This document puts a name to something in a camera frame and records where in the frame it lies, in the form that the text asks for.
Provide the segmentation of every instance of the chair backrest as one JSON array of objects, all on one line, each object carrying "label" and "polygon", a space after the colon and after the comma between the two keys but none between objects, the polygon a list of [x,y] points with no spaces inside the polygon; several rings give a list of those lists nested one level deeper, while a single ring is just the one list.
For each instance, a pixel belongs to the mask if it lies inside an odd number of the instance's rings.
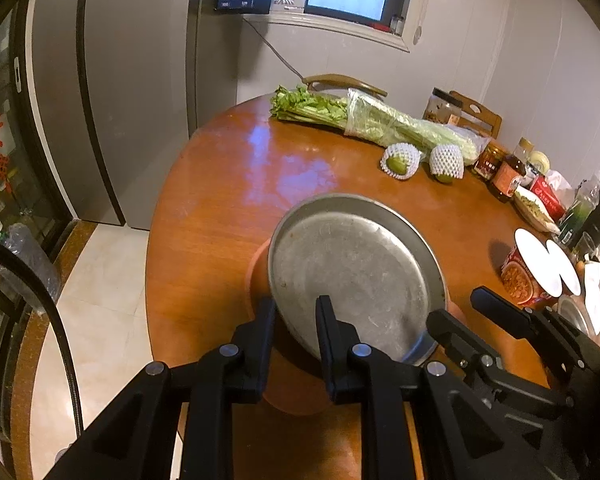
[{"label": "chair backrest", "polygon": [[378,95],[380,97],[387,96],[387,92],[385,90],[381,90],[373,85],[370,85],[369,83],[365,83],[364,81],[360,81],[359,79],[355,79],[353,77],[349,77],[348,75],[342,74],[314,75],[311,77],[305,77],[304,79],[302,79],[302,82],[307,86],[308,90],[314,89],[314,84],[323,84],[328,86],[335,86],[336,88],[357,88],[359,90],[371,92],[372,94]]},{"label": "chair backrest", "polygon": [[461,128],[468,128],[473,130],[483,136],[493,137],[494,139],[498,138],[498,133],[500,131],[500,125],[502,124],[502,117],[498,114],[493,113],[483,104],[480,104],[478,101],[474,101],[470,97],[464,96],[461,93],[452,90],[450,94],[456,99],[460,99],[462,101],[462,111],[465,114],[471,115],[471,117],[475,117],[481,123],[490,126],[490,129],[483,127],[481,124],[476,124],[469,119],[465,119],[464,117],[460,118],[458,121],[458,126]]}]

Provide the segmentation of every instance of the black box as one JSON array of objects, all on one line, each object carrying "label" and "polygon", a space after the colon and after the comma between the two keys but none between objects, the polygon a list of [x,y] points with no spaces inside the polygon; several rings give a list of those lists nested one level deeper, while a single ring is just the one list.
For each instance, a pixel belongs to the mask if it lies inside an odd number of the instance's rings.
[{"label": "black box", "polygon": [[234,14],[268,14],[271,0],[218,0],[216,10]]}]

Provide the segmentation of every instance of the electrical cable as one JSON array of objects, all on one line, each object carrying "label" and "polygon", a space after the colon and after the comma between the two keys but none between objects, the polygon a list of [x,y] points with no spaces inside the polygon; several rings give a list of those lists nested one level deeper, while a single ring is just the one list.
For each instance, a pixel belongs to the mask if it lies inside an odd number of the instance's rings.
[{"label": "electrical cable", "polygon": [[289,63],[285,58],[282,57],[282,54],[280,54],[275,47],[269,43],[269,41],[267,41],[267,38],[265,38],[260,31],[255,27],[255,25],[253,25],[253,23],[251,23],[249,20],[243,18],[245,22],[249,23],[249,26],[256,31],[256,34],[258,36],[260,36],[262,38],[262,41],[265,42],[265,44],[271,49],[271,51],[278,57],[278,59],[280,61],[282,61],[282,63],[284,63],[284,65],[291,70],[291,72],[293,72],[294,74],[296,74],[301,80],[304,79],[304,77],[302,76],[301,73],[298,72],[298,70],[296,70],[295,68],[292,67],[291,63]]},{"label": "electrical cable", "polygon": [[44,308],[46,314],[49,317],[49,323],[51,328],[56,334],[56,341],[60,349],[60,355],[62,356],[62,362],[64,363],[64,371],[66,373],[66,380],[69,383],[69,393],[71,395],[71,404],[74,409],[74,422],[75,422],[75,435],[79,438],[84,429],[84,423],[82,421],[82,408],[80,406],[80,394],[78,392],[78,381],[75,376],[74,361],[71,357],[71,350],[69,348],[69,341],[62,325],[62,319],[60,313],[56,308],[54,300],[49,295],[43,283],[39,277],[36,276],[33,270],[29,269],[29,266],[25,264],[19,257],[11,253],[6,247],[0,245],[0,265],[13,272],[22,282],[27,285],[30,290],[35,294],[40,302],[40,305]]}]

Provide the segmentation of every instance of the glass jar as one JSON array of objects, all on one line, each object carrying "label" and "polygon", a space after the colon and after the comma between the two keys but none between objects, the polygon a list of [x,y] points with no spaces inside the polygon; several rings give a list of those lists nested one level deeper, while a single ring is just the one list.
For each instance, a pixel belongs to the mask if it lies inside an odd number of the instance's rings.
[{"label": "glass jar", "polygon": [[497,145],[494,141],[487,144],[487,147],[475,161],[472,171],[485,182],[490,181],[498,171],[502,159],[507,155],[506,150]]},{"label": "glass jar", "polygon": [[516,188],[526,175],[526,160],[533,150],[531,142],[520,138],[520,142],[513,150],[513,153],[502,159],[502,164],[498,172],[489,183],[489,190],[492,195],[501,202],[507,202],[513,196]]},{"label": "glass jar", "polygon": [[432,123],[458,124],[461,114],[462,101],[460,99],[443,92],[440,88],[434,88],[422,118]]}]

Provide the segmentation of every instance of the white floor tile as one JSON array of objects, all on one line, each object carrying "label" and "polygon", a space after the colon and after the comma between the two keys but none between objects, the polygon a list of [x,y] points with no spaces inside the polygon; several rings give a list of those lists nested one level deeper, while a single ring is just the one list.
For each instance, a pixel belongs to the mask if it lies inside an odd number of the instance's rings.
[{"label": "white floor tile", "polygon": [[147,231],[98,225],[62,293],[133,314],[144,287],[148,238]]},{"label": "white floor tile", "polygon": [[[142,231],[99,225],[58,301],[74,359],[85,426],[152,361],[144,304],[147,236]],[[31,406],[34,480],[42,479],[58,451],[74,440],[69,389],[58,344],[49,329]],[[181,453],[182,443],[177,439],[173,479],[179,474]]]}]

